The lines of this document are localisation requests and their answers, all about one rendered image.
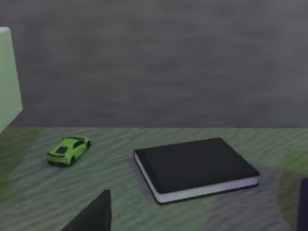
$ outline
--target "car side window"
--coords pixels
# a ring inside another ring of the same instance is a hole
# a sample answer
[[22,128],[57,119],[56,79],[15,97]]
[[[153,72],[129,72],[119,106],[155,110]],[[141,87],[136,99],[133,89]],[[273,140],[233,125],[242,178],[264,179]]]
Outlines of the car side window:
[[84,143],[84,141],[78,141],[77,143],[74,144],[73,148],[77,148],[80,145],[82,145]]

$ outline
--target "car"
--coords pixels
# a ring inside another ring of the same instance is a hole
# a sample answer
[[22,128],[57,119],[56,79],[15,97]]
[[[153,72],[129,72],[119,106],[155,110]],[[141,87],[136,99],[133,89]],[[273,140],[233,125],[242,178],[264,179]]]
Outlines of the car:
[[72,166],[90,147],[89,137],[69,136],[47,153],[47,161],[51,165]]

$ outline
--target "car windshield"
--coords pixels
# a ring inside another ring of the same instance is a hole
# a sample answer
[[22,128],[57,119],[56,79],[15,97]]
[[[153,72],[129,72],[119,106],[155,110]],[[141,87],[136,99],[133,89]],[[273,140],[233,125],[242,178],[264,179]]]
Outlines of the car windshield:
[[67,137],[67,139],[73,139],[73,140],[77,140],[77,141],[83,141],[84,140],[84,138],[74,137],[74,136]]
[[64,154],[67,151],[67,147],[60,147],[56,151],[57,154]]

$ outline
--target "black object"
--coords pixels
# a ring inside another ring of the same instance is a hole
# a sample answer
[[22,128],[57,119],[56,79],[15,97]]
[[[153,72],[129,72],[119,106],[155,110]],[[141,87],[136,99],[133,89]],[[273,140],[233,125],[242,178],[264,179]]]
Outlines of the black object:
[[[250,182],[237,188],[256,186],[260,175],[222,138],[138,149],[134,151],[134,159],[156,201],[158,194],[166,195],[235,180],[256,178],[256,183]],[[221,192],[234,189],[235,186]],[[192,193],[186,198],[197,196],[201,194]]]
[[308,178],[304,178],[300,183],[297,231],[308,231]]
[[110,231],[111,220],[111,195],[110,190],[105,190],[62,231]]

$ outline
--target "table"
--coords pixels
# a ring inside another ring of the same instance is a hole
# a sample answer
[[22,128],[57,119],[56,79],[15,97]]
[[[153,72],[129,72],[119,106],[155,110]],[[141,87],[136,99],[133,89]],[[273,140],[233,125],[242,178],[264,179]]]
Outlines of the table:
[[[46,152],[76,134],[90,136],[91,149],[73,167],[49,166]],[[253,164],[260,185],[157,205],[132,150],[212,137]],[[299,182],[307,176],[308,129],[7,128],[0,134],[0,230],[59,231],[110,189],[112,231],[291,231]]]

